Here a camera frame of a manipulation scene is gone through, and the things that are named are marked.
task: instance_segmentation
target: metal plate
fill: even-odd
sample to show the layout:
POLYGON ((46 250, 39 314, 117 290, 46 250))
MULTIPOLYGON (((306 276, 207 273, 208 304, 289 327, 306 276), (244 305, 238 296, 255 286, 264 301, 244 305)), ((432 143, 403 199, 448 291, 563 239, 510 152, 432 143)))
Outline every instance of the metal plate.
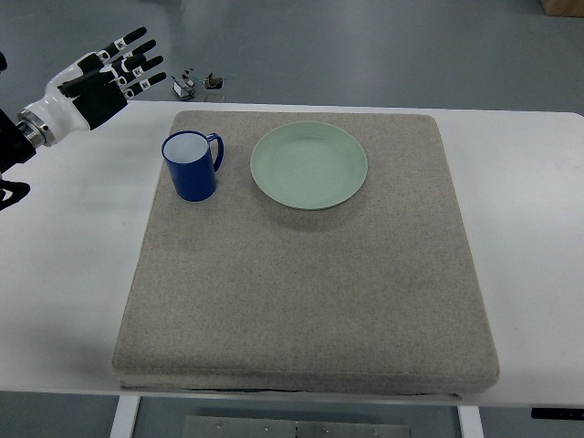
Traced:
POLYGON ((410 438, 397 424, 187 416, 182 438, 410 438))

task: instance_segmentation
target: green plate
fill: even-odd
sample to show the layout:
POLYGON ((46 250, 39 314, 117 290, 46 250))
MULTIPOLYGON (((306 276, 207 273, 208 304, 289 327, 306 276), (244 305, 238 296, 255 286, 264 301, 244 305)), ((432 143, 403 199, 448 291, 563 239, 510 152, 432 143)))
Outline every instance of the green plate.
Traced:
POLYGON ((260 140, 251 171, 270 198, 303 210, 329 208, 363 185, 367 156, 347 132, 318 121, 282 125, 260 140))

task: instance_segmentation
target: mug handle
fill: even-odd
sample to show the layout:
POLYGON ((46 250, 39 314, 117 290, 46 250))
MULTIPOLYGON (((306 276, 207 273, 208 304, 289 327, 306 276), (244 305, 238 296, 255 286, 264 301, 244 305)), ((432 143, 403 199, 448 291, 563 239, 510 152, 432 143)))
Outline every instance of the mug handle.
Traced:
POLYGON ((217 158, 215 158, 215 162, 213 163, 213 170, 218 171, 219 166, 221 166, 221 162, 223 161, 223 140, 219 137, 219 134, 209 134, 205 137, 207 141, 211 142, 213 140, 217 140, 217 158))

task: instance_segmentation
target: robot finger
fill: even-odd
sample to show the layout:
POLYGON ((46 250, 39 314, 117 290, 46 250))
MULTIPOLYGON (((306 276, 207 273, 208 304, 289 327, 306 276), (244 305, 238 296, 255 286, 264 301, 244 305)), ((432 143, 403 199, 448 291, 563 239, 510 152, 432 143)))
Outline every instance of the robot finger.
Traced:
POLYGON ((129 73, 124 73, 123 75, 121 75, 120 79, 124 79, 126 81, 125 84, 123 85, 127 85, 130 82, 132 82, 135 78, 143 75, 145 72, 147 72, 148 70, 155 68, 156 66, 160 65, 163 62, 164 58, 163 57, 153 57, 151 60, 146 61, 144 64, 140 64, 139 66, 137 66, 136 68, 134 68, 131 72, 129 73))
POLYGON ((130 32, 124 38, 120 38, 115 40, 113 43, 105 46, 102 50, 100 50, 97 55, 101 62, 104 64, 110 63, 112 57, 118 55, 121 50, 126 48, 129 44, 136 41, 138 38, 143 37, 146 34, 146 27, 139 27, 138 29, 130 32))
POLYGON ((166 79, 166 73, 158 73, 148 79, 141 80, 140 82, 129 86, 125 91, 123 91, 126 99, 132 99, 138 96, 143 91, 149 89, 152 85, 158 84, 166 79))
POLYGON ((116 57, 115 59, 112 59, 110 62, 113 63, 113 62, 119 61, 121 59, 124 59, 125 57, 133 57, 134 55, 144 55, 146 52, 148 52, 149 50, 152 50, 155 47, 156 47, 156 40, 151 39, 150 41, 146 41, 141 46, 134 48, 131 52, 124 53, 123 55, 120 55, 120 56, 116 57))
POLYGON ((58 86, 58 89, 64 96, 73 99, 87 92, 91 92, 93 89, 103 87, 111 81, 116 81, 119 87, 123 87, 128 82, 122 75, 130 73, 133 69, 138 68, 145 62, 146 57, 144 55, 129 57, 100 70, 93 70, 78 78, 63 82, 63 84, 58 86))

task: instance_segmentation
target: robotic hand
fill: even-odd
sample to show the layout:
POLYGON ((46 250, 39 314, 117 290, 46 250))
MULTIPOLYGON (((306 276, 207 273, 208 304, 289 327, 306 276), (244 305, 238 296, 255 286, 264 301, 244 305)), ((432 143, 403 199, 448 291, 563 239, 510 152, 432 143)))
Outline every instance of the robotic hand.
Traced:
MULTIPOLYGON (((158 73, 139 80, 162 63, 162 57, 147 60, 144 55, 156 45, 154 40, 120 53, 145 34, 145 27, 136 29, 65 68, 48 82, 41 100, 18 114, 17 125, 0 110, 0 210, 17 203, 30 191, 23 182, 4 181, 2 172, 28 161, 39 146, 57 144, 74 130, 96 129, 123 109, 128 99, 166 78, 165 73, 158 73), (7 199, 6 192, 11 193, 7 199)), ((0 52, 0 71, 5 68, 0 52)))

